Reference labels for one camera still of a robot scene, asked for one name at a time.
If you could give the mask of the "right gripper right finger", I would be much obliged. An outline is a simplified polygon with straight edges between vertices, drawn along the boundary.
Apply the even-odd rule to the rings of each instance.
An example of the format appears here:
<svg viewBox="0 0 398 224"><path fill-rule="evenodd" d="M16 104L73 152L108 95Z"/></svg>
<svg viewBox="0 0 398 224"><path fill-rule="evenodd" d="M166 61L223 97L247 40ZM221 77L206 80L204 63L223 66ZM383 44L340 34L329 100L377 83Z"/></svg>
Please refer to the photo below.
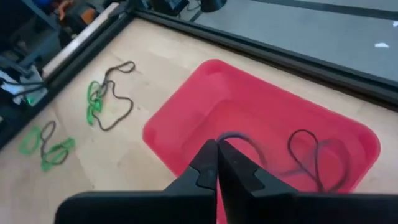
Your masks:
<svg viewBox="0 0 398 224"><path fill-rule="evenodd" d="M397 196L299 192L230 143L218 144L218 177L230 223L397 224Z"/></svg>

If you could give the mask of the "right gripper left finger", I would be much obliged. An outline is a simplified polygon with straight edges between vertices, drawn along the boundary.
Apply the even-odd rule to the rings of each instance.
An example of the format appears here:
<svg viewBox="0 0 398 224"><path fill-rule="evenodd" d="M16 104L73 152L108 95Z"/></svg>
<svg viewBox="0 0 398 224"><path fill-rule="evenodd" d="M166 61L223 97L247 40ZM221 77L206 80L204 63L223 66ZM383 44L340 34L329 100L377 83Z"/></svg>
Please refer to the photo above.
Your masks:
<svg viewBox="0 0 398 224"><path fill-rule="evenodd" d="M163 190L82 192L57 208L56 223L216 223L218 145L209 139Z"/></svg>

